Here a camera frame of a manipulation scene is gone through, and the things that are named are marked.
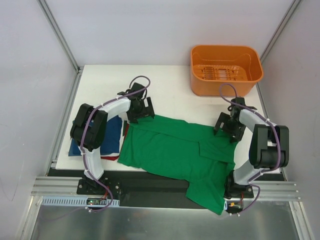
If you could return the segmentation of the bright green t-shirt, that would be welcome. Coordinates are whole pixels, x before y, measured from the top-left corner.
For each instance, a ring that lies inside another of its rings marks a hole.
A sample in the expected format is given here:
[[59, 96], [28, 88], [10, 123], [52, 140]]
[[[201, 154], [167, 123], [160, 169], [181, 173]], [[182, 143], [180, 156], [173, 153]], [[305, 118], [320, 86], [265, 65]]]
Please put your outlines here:
[[221, 215], [236, 146], [225, 132], [214, 134], [212, 126], [156, 115], [129, 125], [118, 162], [187, 181], [185, 196]]

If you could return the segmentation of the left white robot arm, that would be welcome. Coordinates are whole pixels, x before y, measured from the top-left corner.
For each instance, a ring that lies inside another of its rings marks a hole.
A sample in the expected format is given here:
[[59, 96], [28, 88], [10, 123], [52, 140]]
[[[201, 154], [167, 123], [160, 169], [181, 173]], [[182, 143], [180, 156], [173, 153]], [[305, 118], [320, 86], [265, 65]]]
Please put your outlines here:
[[70, 137], [76, 142], [83, 158], [84, 175], [90, 179], [88, 188], [99, 195], [105, 191], [106, 183], [101, 179], [104, 169], [100, 148], [105, 138], [108, 122], [125, 113], [129, 123], [138, 119], [155, 117], [152, 100], [147, 97], [147, 86], [133, 83], [129, 89], [120, 92], [114, 99], [97, 107], [82, 104], [73, 121]]

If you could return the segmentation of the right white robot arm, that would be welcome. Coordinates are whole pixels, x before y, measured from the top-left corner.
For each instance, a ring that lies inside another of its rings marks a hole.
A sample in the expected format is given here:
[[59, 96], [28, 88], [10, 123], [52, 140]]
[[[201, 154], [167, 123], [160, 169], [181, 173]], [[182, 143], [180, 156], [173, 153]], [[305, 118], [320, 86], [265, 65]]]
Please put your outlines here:
[[230, 101], [229, 114], [222, 112], [213, 134], [223, 132], [230, 143], [242, 140], [244, 132], [252, 132], [248, 160], [232, 170], [225, 180], [224, 197], [240, 198], [252, 190], [250, 183], [264, 173], [284, 168], [289, 163], [289, 128], [264, 118], [253, 106], [247, 106], [243, 97]]

